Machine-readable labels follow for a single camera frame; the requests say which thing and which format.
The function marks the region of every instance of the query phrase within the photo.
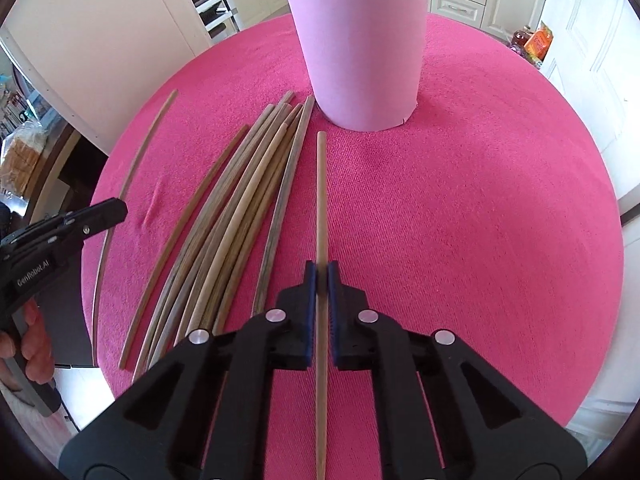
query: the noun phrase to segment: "orange package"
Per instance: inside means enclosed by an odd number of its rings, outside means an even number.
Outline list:
[[[551,45],[553,38],[554,35],[551,33],[551,29],[544,23],[540,23],[540,28],[524,44],[524,50],[538,59],[545,59],[546,51],[549,50],[549,45]]]

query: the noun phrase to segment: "finger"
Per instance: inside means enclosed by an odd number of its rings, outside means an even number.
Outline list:
[[[40,309],[33,298],[22,306],[22,312],[24,313],[24,321],[28,326],[35,325],[42,318]]]
[[[35,325],[29,327],[22,337],[22,342],[20,343],[22,355],[28,361],[46,344],[50,345],[50,341],[44,328],[44,320],[40,318]]]
[[[53,378],[54,371],[53,357],[46,348],[40,349],[40,351],[30,359],[25,368],[27,378],[38,384],[48,383]]]
[[[0,332],[0,358],[8,359],[15,355],[15,343],[11,337],[5,333]]]

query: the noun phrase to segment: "wooden stick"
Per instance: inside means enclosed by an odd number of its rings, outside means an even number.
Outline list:
[[[145,312],[146,304],[149,301],[149,297],[151,297],[151,293],[156,287],[156,283],[158,282],[160,273],[162,272],[162,269],[164,269],[164,264],[169,258],[171,251],[174,250],[174,246],[178,241],[178,237],[180,236],[180,234],[182,234],[184,226],[189,221],[189,218],[191,218],[191,215],[193,214],[194,209],[196,209],[196,206],[202,199],[204,192],[209,188],[210,184],[213,181],[213,178],[218,174],[220,167],[226,162],[231,152],[238,145],[238,142],[240,142],[240,140],[247,134],[248,131],[249,131],[249,126],[244,124],[242,128],[238,130],[238,132],[236,133],[236,136],[233,139],[231,139],[231,142],[229,143],[229,145],[220,154],[220,156],[218,157],[218,160],[216,160],[213,166],[210,168],[210,170],[207,171],[207,174],[202,179],[200,185],[198,186],[198,189],[196,189],[196,192],[191,197],[191,200],[189,200],[187,207],[182,212],[182,215],[180,215],[180,219],[178,220],[178,223],[175,225],[174,230],[172,231],[168,240],[165,242],[164,248],[162,248],[162,252],[160,253],[160,257],[156,261],[156,266],[154,267],[153,271],[151,272],[151,275],[149,276],[149,279],[146,282],[145,291],[142,293],[142,297],[140,297],[140,301],[138,302],[138,307],[136,308],[136,313],[134,314],[133,319],[131,320],[131,325],[129,327],[129,331],[127,332],[127,338],[125,339],[124,346],[122,348],[122,354],[120,355],[120,362],[118,363],[118,367],[121,370],[124,370],[125,366],[127,365],[127,359],[129,358],[131,344],[133,343],[133,339],[136,336],[138,326],[140,325],[140,319],[142,318],[142,315]]]
[[[142,160],[143,155],[146,152],[146,147],[153,139],[156,131],[158,130],[158,126],[162,122],[164,115],[169,110],[169,107],[174,102],[175,97],[178,95],[178,91],[174,90],[169,94],[169,97],[166,99],[160,111],[156,115],[156,118],[151,123],[149,127],[149,131],[146,133],[145,138],[142,140],[142,144],[138,148],[136,155],[133,157],[131,161],[131,165],[129,167],[129,171],[127,172],[124,180],[122,182],[122,186],[120,187],[120,193],[118,198],[123,200],[127,191],[129,190],[129,186],[131,181],[133,180],[133,176],[136,173],[136,170]],[[100,250],[100,259],[98,260],[98,270],[95,277],[95,288],[94,288],[94,302],[91,313],[91,345],[92,345],[92,358],[94,360],[94,366],[98,365],[98,314],[100,313],[100,292],[102,291],[102,280],[104,279],[104,270],[106,268],[106,261],[109,254],[109,248],[111,247],[111,239],[113,238],[113,228],[107,231],[107,234],[104,237],[104,241],[102,243],[102,249]]]
[[[246,137],[242,140],[242,143],[220,175],[216,185],[211,190],[207,201],[204,203],[204,206],[200,210],[196,221],[187,235],[187,239],[180,248],[178,257],[176,258],[171,271],[164,282],[164,287],[162,288],[162,292],[160,293],[160,297],[156,303],[153,316],[151,317],[149,326],[146,329],[145,339],[142,343],[142,348],[140,349],[140,354],[138,355],[136,367],[133,373],[134,381],[140,377],[145,370],[154,334],[158,329],[161,317],[163,317],[165,312],[168,309],[171,309],[174,305],[177,291],[188,272],[185,269],[193,263],[193,260],[199,251],[199,247],[202,245],[202,241],[206,238],[206,232],[210,230],[211,224],[213,224],[216,215],[220,211],[220,208],[222,208],[223,200],[240,177],[242,170],[244,170],[244,165],[253,155],[255,147],[260,141],[260,134],[263,134],[265,131],[263,129],[263,125],[272,116],[273,111],[274,106],[268,105],[260,117],[258,117],[258,120],[255,121],[254,126],[252,126],[246,134]]]
[[[329,260],[326,220],[326,132],[318,132],[316,195],[316,266],[318,298],[316,300],[316,479],[326,472],[328,298],[326,266]]]
[[[209,235],[207,236],[207,239],[204,245],[202,246],[200,253],[198,254],[198,257],[196,258],[193,266],[191,267],[187,275],[187,278],[184,280],[184,285],[180,289],[178,298],[175,300],[174,305],[171,307],[171,310],[166,319],[166,322],[162,327],[162,331],[158,339],[158,344],[155,346],[155,348],[152,349],[152,352],[150,352],[152,355],[151,355],[151,358],[149,359],[147,368],[152,367],[165,354],[169,339],[172,336],[174,336],[176,326],[180,322],[182,316],[187,316],[188,318],[191,317],[194,304],[191,305],[191,311],[187,311],[186,307],[188,306],[188,303],[186,299],[190,297],[191,292],[193,291],[192,289],[193,282],[195,281],[196,274],[198,273],[198,270],[200,269],[200,266],[202,264],[202,260],[206,252],[206,248],[211,243],[211,240],[214,234],[215,234],[215,231],[212,229],[209,232]]]
[[[218,314],[220,301],[222,300],[223,294],[227,288],[229,278],[231,277],[231,273],[236,265],[236,260],[238,259],[242,245],[247,238],[247,233],[249,232],[251,225],[255,222],[256,215],[260,210],[260,204],[263,202],[263,197],[270,188],[270,182],[274,177],[277,176],[278,180],[282,179],[280,168],[284,168],[287,158],[289,157],[293,136],[296,132],[298,123],[300,122],[302,105],[297,105],[292,111],[297,111],[298,113],[296,114],[293,122],[289,125],[284,139],[282,139],[282,142],[278,146],[278,150],[271,159],[271,162],[264,173],[264,177],[260,181],[258,189],[255,191],[255,195],[249,204],[249,208],[247,209],[244,218],[242,218],[240,228],[238,229],[236,237],[231,244],[229,254],[226,256],[225,263],[222,265],[220,275],[216,281],[216,285],[214,286],[211,297],[209,298],[209,303],[207,303],[207,307],[202,316],[202,328],[206,328],[207,330],[212,329],[213,323]],[[266,204],[267,207],[271,204],[271,199],[272,197],[268,199]]]
[[[200,326],[204,309],[209,302],[211,291],[213,290],[213,286],[216,283],[216,279],[218,278],[218,274],[220,273],[222,263],[225,261],[229,247],[231,246],[231,243],[236,236],[236,233],[238,232],[242,217],[244,216],[244,213],[249,206],[249,202],[251,202],[251,198],[254,196],[255,189],[258,187],[258,184],[260,183],[260,180],[264,175],[264,171],[269,165],[269,161],[273,157],[273,154],[276,152],[276,149],[282,141],[282,138],[287,133],[288,126],[289,125],[287,123],[282,123],[282,126],[280,126],[280,128],[278,129],[278,132],[273,137],[273,140],[269,144],[267,151],[264,153],[260,164],[258,164],[258,167],[255,169],[255,173],[252,175],[245,192],[242,194],[240,202],[238,202],[238,206],[236,207],[234,214],[231,217],[231,222],[229,222],[229,227],[226,229],[225,235],[220,241],[220,247],[216,251],[216,256],[213,258],[209,271],[207,272],[207,277],[202,286],[202,290],[200,291],[200,295],[198,296],[198,301],[196,302],[196,306],[193,309],[193,315],[191,316],[191,320],[189,322],[188,332],[190,332],[191,330],[195,330]]]
[[[191,272],[191,269],[188,270],[189,275],[188,279],[185,280],[182,285],[177,284],[174,286],[175,289],[180,287],[180,292],[172,294],[172,298],[176,298],[174,301],[174,306],[172,306],[172,310],[181,311],[180,314],[182,319],[179,320],[179,327],[177,333],[175,335],[175,344],[182,340],[182,338],[186,335],[188,323],[191,319],[191,314],[193,313],[193,308],[195,305],[195,301],[198,297],[199,291],[202,288],[202,283],[206,277],[207,269],[213,260],[213,257],[218,250],[220,245],[220,240],[224,235],[224,231],[226,230],[226,226],[230,221],[233,215],[233,209],[237,205],[240,200],[239,195],[241,196],[241,192],[238,190],[244,190],[246,188],[246,184],[250,180],[250,175],[254,168],[258,165],[261,154],[267,149],[269,145],[268,139],[272,138],[278,129],[278,125],[282,118],[286,115],[289,110],[289,105],[284,103],[280,108],[275,108],[274,111],[269,116],[268,120],[265,121],[263,127],[260,129],[258,133],[258,137],[260,137],[260,144],[258,144],[257,148],[254,146],[251,152],[251,158],[247,158],[244,166],[239,168],[239,172],[237,177],[234,179],[234,185],[236,188],[234,189],[229,202],[225,205],[225,208],[222,211],[222,214],[217,219],[215,225],[211,228],[212,230],[211,236],[207,235],[207,241],[200,247],[200,252],[198,253],[197,260],[192,267],[195,266],[196,269],[194,272]],[[170,316],[172,318],[172,325],[170,330],[165,330],[164,335],[161,334],[160,337],[166,338],[169,334],[175,332],[175,323],[177,322],[174,316]],[[156,346],[156,342],[159,342],[159,339],[155,339],[153,346]]]
[[[267,215],[269,206],[273,201],[273,195],[278,189],[278,185],[282,182],[282,175],[284,174],[286,161],[286,158],[283,158],[280,161],[280,165],[278,166],[276,173],[273,175],[269,182],[269,186],[264,194],[262,201],[260,202],[260,207],[258,208],[258,211],[254,217],[254,221],[252,222],[251,227],[249,227],[246,238],[242,243],[242,248],[240,249],[238,258],[236,259],[236,264],[226,285],[224,296],[222,297],[222,301],[220,302],[218,316],[213,323],[212,332],[214,335],[221,334],[225,329],[226,318],[229,314],[229,311],[231,310],[231,305],[234,302],[234,298],[236,297],[236,292],[238,291],[238,286],[240,285],[242,274],[244,273],[244,268],[246,267],[247,261],[249,260],[251,250],[254,247],[255,239],[260,232],[264,217]]]
[[[264,305],[267,301],[269,281],[271,279],[273,262],[275,260],[276,250],[278,248],[278,240],[280,239],[280,231],[282,230],[282,221],[284,220],[284,214],[287,209],[287,202],[289,201],[291,186],[293,184],[293,177],[296,174],[298,160],[300,159],[302,146],[305,142],[306,130],[309,126],[311,112],[313,111],[315,103],[316,100],[312,95],[306,98],[305,107],[302,110],[302,118],[300,119],[298,129],[296,130],[296,137],[293,141],[293,147],[289,155],[289,160],[287,161],[287,168],[285,169],[282,185],[280,186],[280,191],[278,192],[278,199],[276,200],[276,207],[273,212],[273,218],[271,219],[269,234],[267,236],[267,245],[264,248],[262,263],[260,264],[258,285],[255,289],[254,305],[252,307],[252,316],[260,314],[262,311],[264,311]]]
[[[237,167],[236,174],[232,180],[232,183],[229,185],[227,189],[231,189],[232,186],[241,187],[244,186],[244,182],[247,182],[248,179],[245,179],[244,175],[247,173],[248,168],[250,168],[253,164],[254,159],[256,158],[256,153],[260,153],[262,150],[265,150],[268,146],[268,142],[266,139],[273,137],[273,135],[277,131],[277,123],[280,122],[280,118],[286,115],[286,112],[290,109],[290,106],[287,102],[293,97],[293,92],[289,91],[278,102],[278,105],[273,108],[271,113],[268,115],[264,123],[260,126],[255,138],[255,143],[259,144],[258,147],[255,147],[255,144],[251,144],[247,153],[251,156],[251,158],[246,158],[242,162],[241,166]],[[232,207],[232,202],[234,200],[233,193],[230,203],[228,203],[222,214],[216,220],[213,228],[208,227],[210,229],[209,234],[207,235],[204,230],[201,230],[200,237],[197,239],[197,247],[192,247],[192,253],[190,254],[190,258],[185,259],[184,264],[178,271],[178,280],[174,280],[170,290],[167,294],[165,305],[162,307],[161,312],[159,314],[159,319],[157,326],[153,332],[151,337],[151,343],[148,345],[148,350],[146,352],[147,356],[150,358],[143,364],[143,367],[140,368],[140,372],[149,368],[153,364],[155,364],[161,357],[164,355],[166,351],[166,347],[168,345],[169,339],[174,336],[175,333],[175,343],[180,341],[184,335],[186,334],[188,320],[190,319],[191,313],[193,312],[193,304],[195,302],[195,298],[191,299],[194,288],[199,288],[201,284],[197,282],[199,269],[210,265],[210,261],[213,259],[215,255],[215,250],[220,243],[220,238],[222,238],[223,232],[218,234],[221,226],[225,225],[228,220],[226,218],[230,218],[231,214],[228,211]],[[197,256],[193,259],[193,254],[195,251],[198,251]]]
[[[214,227],[214,237],[212,238],[212,241],[207,248],[204,259],[200,264],[200,270],[198,271],[195,282],[193,283],[193,288],[188,297],[187,306],[184,309],[184,314],[182,315],[182,320],[180,321],[180,325],[178,327],[178,332],[175,337],[176,343],[180,341],[187,334],[187,332],[194,330],[193,328],[191,328],[191,319],[196,312],[195,305],[198,303],[198,298],[200,297],[202,288],[207,280],[207,276],[209,276],[209,271],[220,248],[220,243],[222,242],[223,237],[228,230],[231,219],[236,212],[236,208],[238,208],[238,204],[240,203],[242,196],[246,192],[249,182],[254,176],[256,169],[260,165],[260,162],[263,159],[264,154],[267,152],[270,143],[276,136],[277,131],[284,123],[284,121],[286,121],[290,116],[290,112],[291,106],[289,106],[288,104],[283,104],[280,108],[280,111],[276,115],[276,118],[274,118],[273,122],[271,123],[268,131],[264,134],[260,145],[255,150],[254,155],[247,164],[247,167],[242,174],[242,178],[238,182],[238,185],[236,186],[233,195],[229,199],[229,202],[222,212],[222,215],[220,215],[218,222],[216,222],[216,225]],[[210,280],[215,280],[216,278],[216,276],[211,275]]]

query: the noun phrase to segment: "round table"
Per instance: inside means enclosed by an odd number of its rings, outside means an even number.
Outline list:
[[[291,16],[252,27],[173,76],[111,153],[94,202],[116,196],[149,124],[178,97],[146,150],[115,229],[98,324],[98,362],[117,396],[117,363],[156,258],[238,127],[289,89],[312,92]],[[268,305],[315,253],[315,133],[328,132],[330,258],[345,283],[406,329],[449,328],[560,424],[593,384],[616,321],[622,234],[590,134],[556,89],[503,44],[430,14],[415,112],[377,133],[341,130],[314,111],[278,246]],[[226,329],[248,319],[268,221]],[[180,240],[184,240],[187,227]],[[88,317],[103,236],[82,258]],[[266,478],[314,474],[314,375],[277,372]],[[328,478],[380,477],[366,372],[330,371]]]

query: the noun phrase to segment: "drawer handle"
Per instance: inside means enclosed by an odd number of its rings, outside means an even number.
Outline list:
[[[457,10],[458,12],[464,12],[465,14],[467,12],[466,9],[460,9],[460,7],[456,7],[451,4],[447,4],[447,7],[449,7],[449,9]]]

